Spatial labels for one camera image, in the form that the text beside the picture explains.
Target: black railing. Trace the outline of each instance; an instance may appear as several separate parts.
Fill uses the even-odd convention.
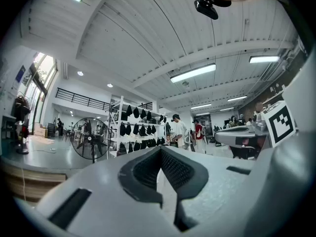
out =
[[[70,91],[58,88],[56,98],[60,98],[69,102],[73,102],[75,104],[85,105],[88,107],[93,107],[97,109],[101,109],[104,111],[110,110],[110,104],[105,103],[90,97],[85,97],[76,93],[72,93]]]
[[[152,110],[153,110],[153,103],[152,103],[152,102],[147,103],[147,104],[143,104],[143,103],[142,103],[142,104],[139,105],[138,107],[152,111]]]

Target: person in red jacket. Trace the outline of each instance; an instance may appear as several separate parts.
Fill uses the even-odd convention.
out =
[[[206,154],[204,135],[202,134],[203,126],[199,123],[197,119],[193,120],[193,123],[196,125],[196,142],[197,142],[197,150],[196,152],[201,154]]]

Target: camera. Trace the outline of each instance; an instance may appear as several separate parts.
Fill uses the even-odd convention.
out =
[[[199,13],[202,13],[211,19],[218,19],[218,14],[210,2],[205,0],[196,0],[194,5]]]

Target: black fan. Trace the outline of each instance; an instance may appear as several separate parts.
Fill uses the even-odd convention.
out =
[[[97,118],[83,118],[73,127],[71,143],[78,155],[85,159],[102,157],[107,152],[104,143],[108,127]]]

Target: hair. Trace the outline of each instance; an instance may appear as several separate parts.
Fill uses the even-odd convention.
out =
[[[173,116],[172,116],[172,119],[174,120],[174,119],[180,119],[180,116],[178,115],[178,114],[174,114]]]

